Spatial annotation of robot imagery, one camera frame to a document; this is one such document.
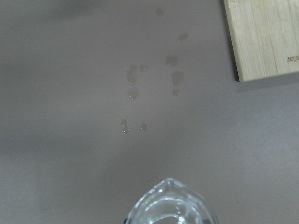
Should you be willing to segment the clear glass cup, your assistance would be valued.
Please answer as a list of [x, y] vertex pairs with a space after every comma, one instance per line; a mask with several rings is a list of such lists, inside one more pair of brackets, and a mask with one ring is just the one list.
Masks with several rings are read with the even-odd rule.
[[125, 224], [219, 224], [210, 203], [182, 182], [166, 178], [144, 194]]

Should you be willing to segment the bamboo cutting board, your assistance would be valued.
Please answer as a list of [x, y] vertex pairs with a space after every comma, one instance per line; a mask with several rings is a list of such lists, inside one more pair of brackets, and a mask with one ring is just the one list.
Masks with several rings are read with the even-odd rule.
[[297, 0], [225, 0], [239, 81], [299, 71]]

